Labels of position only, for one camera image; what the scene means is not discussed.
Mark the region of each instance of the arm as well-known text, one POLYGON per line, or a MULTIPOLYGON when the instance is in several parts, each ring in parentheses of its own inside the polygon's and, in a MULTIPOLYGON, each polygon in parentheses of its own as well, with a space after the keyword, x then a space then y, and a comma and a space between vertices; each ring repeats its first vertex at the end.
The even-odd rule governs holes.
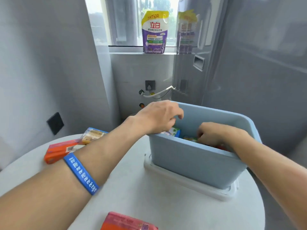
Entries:
POLYGON ((202 123, 199 143, 225 143, 265 185, 300 230, 307 229, 307 169, 255 141, 244 130, 218 123, 202 123))
MULTIPOLYGON (((153 102, 75 155, 101 186, 138 139, 168 131, 176 115, 183 118, 177 103, 153 102)), ((61 160, 0 197, 0 229, 67 229, 90 198, 61 160)))

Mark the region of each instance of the hand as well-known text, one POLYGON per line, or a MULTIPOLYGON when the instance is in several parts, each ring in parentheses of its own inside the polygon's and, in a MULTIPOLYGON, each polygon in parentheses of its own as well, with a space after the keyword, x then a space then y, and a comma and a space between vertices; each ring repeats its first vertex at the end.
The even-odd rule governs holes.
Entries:
POLYGON ((183 109, 170 100, 152 102, 140 110, 134 117, 145 128, 145 134, 169 131, 174 126, 178 115, 183 118, 183 109))
POLYGON ((232 136, 248 135, 242 129, 219 123, 202 123, 197 131, 198 143, 217 146, 223 143, 231 144, 232 136))

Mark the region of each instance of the window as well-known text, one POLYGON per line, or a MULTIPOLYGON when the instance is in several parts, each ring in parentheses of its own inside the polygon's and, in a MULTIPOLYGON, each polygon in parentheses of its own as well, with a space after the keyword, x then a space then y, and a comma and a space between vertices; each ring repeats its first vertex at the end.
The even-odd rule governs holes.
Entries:
POLYGON ((143 46, 141 21, 148 10, 169 11, 167 46, 176 46, 179 0, 85 0, 97 45, 143 46))

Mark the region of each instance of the white hose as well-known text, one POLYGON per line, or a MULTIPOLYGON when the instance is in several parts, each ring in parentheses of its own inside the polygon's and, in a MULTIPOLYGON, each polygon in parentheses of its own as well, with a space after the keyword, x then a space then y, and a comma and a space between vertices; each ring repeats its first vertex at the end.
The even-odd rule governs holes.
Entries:
POLYGON ((143 97, 155 97, 155 96, 158 96, 159 94, 165 92, 165 91, 168 91, 169 89, 175 89, 172 85, 164 90, 162 90, 161 92, 158 92, 158 93, 155 93, 153 95, 145 95, 145 93, 142 93, 143 97))

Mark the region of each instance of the table surface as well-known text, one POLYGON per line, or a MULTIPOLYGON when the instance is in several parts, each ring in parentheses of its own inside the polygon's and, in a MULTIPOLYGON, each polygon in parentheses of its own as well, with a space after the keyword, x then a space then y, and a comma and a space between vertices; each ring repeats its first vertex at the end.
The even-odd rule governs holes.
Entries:
MULTIPOLYGON (((48 166, 43 157, 50 144, 79 137, 71 135, 56 139, 10 164, 0 172, 0 196, 48 166)), ((150 153, 148 136, 132 146, 69 229, 98 230, 110 211, 150 222, 165 230, 264 229, 263 201, 247 170, 239 177, 236 197, 222 202, 145 170, 145 153, 150 153)))

